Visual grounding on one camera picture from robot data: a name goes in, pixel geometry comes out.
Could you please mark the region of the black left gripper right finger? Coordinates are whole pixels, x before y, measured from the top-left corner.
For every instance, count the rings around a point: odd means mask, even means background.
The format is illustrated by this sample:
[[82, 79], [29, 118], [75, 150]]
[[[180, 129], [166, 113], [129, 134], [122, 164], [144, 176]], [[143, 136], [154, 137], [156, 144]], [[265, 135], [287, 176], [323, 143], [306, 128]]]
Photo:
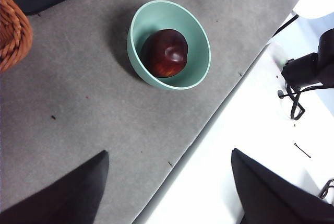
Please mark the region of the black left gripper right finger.
[[241, 223], [333, 223], [333, 205], [291, 184], [237, 148], [231, 165]]

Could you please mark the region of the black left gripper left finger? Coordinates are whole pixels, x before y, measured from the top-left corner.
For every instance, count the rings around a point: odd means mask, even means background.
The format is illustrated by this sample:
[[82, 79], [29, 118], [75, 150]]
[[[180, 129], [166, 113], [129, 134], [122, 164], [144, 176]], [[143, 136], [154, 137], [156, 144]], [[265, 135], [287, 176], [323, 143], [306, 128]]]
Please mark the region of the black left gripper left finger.
[[94, 223], [109, 171], [101, 151], [43, 190], [1, 212], [1, 223]]

